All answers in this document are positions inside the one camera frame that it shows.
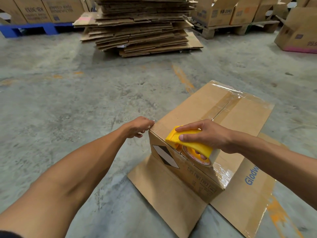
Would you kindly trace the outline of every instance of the person's right arm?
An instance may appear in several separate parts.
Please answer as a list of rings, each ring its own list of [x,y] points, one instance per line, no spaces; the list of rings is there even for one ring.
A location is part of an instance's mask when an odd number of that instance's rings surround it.
[[[227,129],[208,119],[178,127],[176,131],[198,128],[202,132],[180,135],[179,139],[203,143],[226,153],[243,155],[317,210],[317,159],[252,135]]]

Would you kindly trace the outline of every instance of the blue plastic pallet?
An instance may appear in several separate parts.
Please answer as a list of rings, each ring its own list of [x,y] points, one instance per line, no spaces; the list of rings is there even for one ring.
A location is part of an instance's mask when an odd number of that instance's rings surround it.
[[[2,32],[5,38],[13,38],[22,36],[20,31],[21,28],[28,29],[34,27],[42,27],[47,35],[56,35],[59,32],[56,30],[55,27],[61,26],[73,26],[72,22],[65,22],[65,23],[35,23],[35,24],[22,24],[22,25],[0,25],[0,32]]]

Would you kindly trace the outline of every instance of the black sleeve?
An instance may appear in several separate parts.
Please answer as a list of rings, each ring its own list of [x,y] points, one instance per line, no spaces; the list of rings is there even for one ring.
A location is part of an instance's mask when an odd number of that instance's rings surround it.
[[[23,238],[13,232],[0,230],[0,238]]]

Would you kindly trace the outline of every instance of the person's left hand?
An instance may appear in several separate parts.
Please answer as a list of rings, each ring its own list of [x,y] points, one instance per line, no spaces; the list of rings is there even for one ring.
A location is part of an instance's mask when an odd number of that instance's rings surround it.
[[[124,126],[127,127],[127,137],[130,139],[133,137],[141,138],[143,136],[142,134],[149,130],[149,128],[151,128],[153,125],[153,120],[149,120],[143,116],[137,117],[129,123],[124,124]]]

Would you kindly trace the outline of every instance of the gray floor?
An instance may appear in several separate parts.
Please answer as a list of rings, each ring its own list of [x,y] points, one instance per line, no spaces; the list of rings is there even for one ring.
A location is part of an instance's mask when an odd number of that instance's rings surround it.
[[[317,55],[283,52],[275,35],[216,36],[191,54],[127,59],[81,45],[79,33],[0,37],[0,211],[67,153],[139,115],[158,120],[185,100],[173,67],[196,90],[214,79],[275,103],[262,132],[317,158]],[[176,237],[126,177],[149,153],[147,137],[124,144],[67,237]],[[317,237],[317,212],[279,183],[274,194],[302,235]],[[191,237],[242,235],[209,206]],[[280,237],[267,213],[257,234],[264,237]]]

